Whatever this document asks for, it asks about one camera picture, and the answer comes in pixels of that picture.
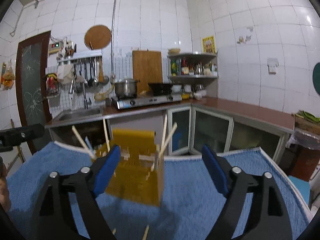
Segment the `person's left hand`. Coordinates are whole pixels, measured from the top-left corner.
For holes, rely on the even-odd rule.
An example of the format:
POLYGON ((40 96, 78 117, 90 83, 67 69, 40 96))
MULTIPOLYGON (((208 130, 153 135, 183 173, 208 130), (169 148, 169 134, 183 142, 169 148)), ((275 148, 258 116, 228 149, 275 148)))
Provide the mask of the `person's left hand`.
POLYGON ((11 201, 6 177, 7 169, 3 163, 3 159, 1 158, 0 201, 4 211, 8 212, 11 208, 11 201))

